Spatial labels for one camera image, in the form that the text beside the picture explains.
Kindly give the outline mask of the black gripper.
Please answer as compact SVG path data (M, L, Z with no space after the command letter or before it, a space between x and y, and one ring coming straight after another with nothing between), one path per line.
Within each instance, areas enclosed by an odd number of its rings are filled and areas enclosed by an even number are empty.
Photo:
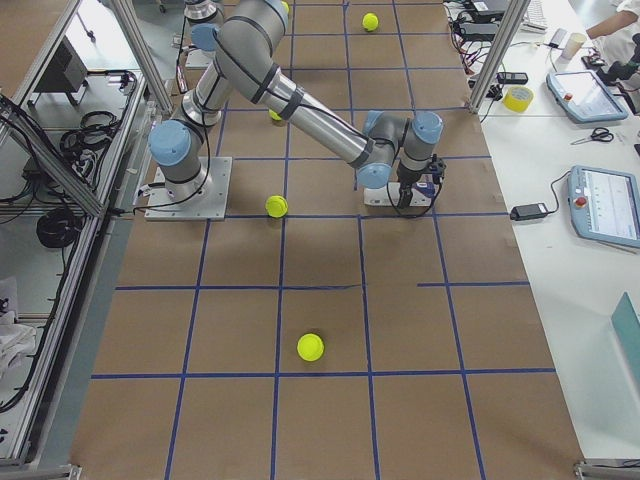
M412 188L417 183L424 172L422 170L412 170L403 164L397 168L397 177L399 182L398 203L397 206L409 207L413 198Z

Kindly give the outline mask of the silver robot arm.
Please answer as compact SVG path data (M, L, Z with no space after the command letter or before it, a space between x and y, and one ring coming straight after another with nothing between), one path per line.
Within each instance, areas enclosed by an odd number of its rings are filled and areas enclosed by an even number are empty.
M184 15L193 44L212 60L196 87L184 94L179 110L149 135L151 155L172 203L188 202L207 191L210 173L198 152L232 92L268 107L342 158L355 170L360 186L381 189L395 174L399 197L393 207L409 207L424 176L430 178L424 191L428 200L438 198L446 169L434 151L443 131L441 117L429 111L411 118L371 111L363 130L344 121L274 62L288 25L282 2L241 1L224 17L214 1L188 1Z
M185 0L184 17L191 28L193 45L213 53L217 46L215 34L225 21L223 4L213 0Z

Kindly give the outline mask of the tennis ball between arm bases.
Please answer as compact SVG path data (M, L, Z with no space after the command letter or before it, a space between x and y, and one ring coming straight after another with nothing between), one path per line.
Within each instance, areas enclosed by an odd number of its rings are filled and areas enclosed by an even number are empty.
M273 121L280 122L283 118L274 110L269 109L268 114Z

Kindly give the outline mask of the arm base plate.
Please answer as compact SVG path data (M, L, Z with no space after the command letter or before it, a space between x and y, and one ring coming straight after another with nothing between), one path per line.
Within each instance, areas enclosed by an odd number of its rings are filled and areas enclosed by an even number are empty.
M150 221L223 220L231 177L231 157L189 155L174 166L159 165L145 218Z
M206 69L213 61L214 53L200 49L192 50L187 54L185 67L187 69Z

